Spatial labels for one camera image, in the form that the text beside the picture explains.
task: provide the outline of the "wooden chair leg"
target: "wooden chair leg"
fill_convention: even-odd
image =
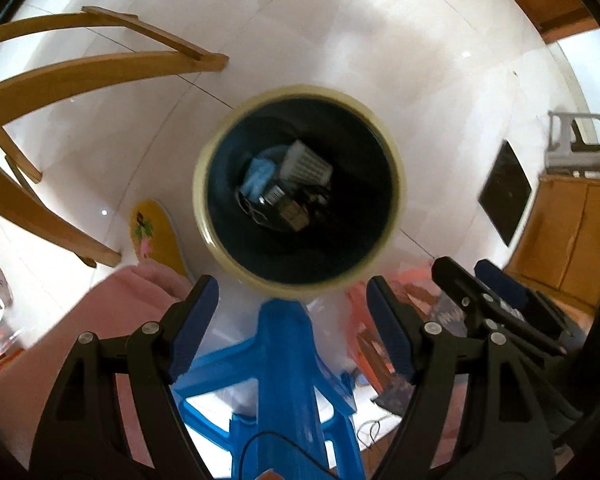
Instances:
[[[36,192],[33,191],[33,188],[29,185],[27,179],[24,178],[22,172],[20,171],[20,168],[16,164],[16,161],[13,160],[9,155],[5,155],[4,158],[7,161],[9,167],[11,168],[11,171],[13,171],[13,174],[16,176],[16,179],[22,186],[22,189],[26,191],[27,194],[30,197],[32,197],[33,200],[38,202],[42,207],[47,208],[42,202],[42,200],[40,200],[40,197],[36,195]],[[78,258],[80,258],[80,261],[84,263],[87,267],[91,267],[92,269],[96,268],[96,260],[94,260],[93,258],[85,258],[83,256],[80,256],[80,254],[76,254],[76,256],[78,256]]]
[[[115,267],[120,263],[119,253],[49,211],[1,169],[0,216],[30,233],[85,258],[92,258],[109,267]]]
[[[17,164],[22,172],[27,175],[33,182],[38,184],[42,180],[42,172],[36,168],[31,161],[22,153],[16,143],[11,140],[9,134],[0,128],[0,148],[6,155]]]

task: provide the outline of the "wooden chair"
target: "wooden chair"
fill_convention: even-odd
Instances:
[[[172,51],[105,54],[72,59],[30,70],[0,82],[0,148],[22,185],[20,170],[34,183],[42,172],[19,150],[3,126],[34,110],[62,99],[107,86],[151,77],[191,72],[219,72],[228,57],[203,50],[173,34],[100,7],[82,12],[52,14],[0,25],[0,42],[36,32],[76,27],[126,27],[159,41]],[[49,211],[32,192],[0,170],[0,216],[62,248],[73,251],[87,265],[115,266],[120,254]]]

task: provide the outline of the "screw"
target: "screw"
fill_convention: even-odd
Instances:
[[[81,345],[86,345],[86,344],[90,343],[91,341],[93,341],[93,333],[92,332],[82,332],[78,336],[78,343],[80,343]]]
[[[501,332],[493,332],[493,333],[491,333],[490,339],[491,339],[491,341],[494,344],[496,344],[498,346],[502,346],[502,345],[504,345],[504,343],[507,342],[507,338]]]
[[[442,332],[442,327],[435,321],[429,321],[428,323],[425,323],[424,331],[427,334],[438,335]]]
[[[160,325],[155,321],[150,321],[149,323],[142,325],[142,333],[147,335],[155,334],[158,330],[160,330]]]

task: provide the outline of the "wall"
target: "wall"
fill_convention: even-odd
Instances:
[[[600,30],[590,30],[558,41],[585,95],[589,110],[600,114]],[[600,123],[595,121],[598,142]]]

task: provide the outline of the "blue plastic stool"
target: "blue plastic stool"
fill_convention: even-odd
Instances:
[[[257,417],[234,415],[229,431],[207,420],[186,399],[248,379],[258,380]],[[333,417],[320,423],[314,387],[333,405]],[[182,418],[217,446],[232,454],[232,479],[245,444],[256,434],[273,431],[287,437],[328,468],[325,441],[333,443],[338,476],[364,480],[356,433],[352,384],[326,367],[315,350],[311,320],[296,301],[270,300],[260,308],[255,337],[194,359],[173,385]],[[278,436],[254,438],[244,453],[242,478],[253,480],[273,468],[285,480],[331,479],[291,444]]]

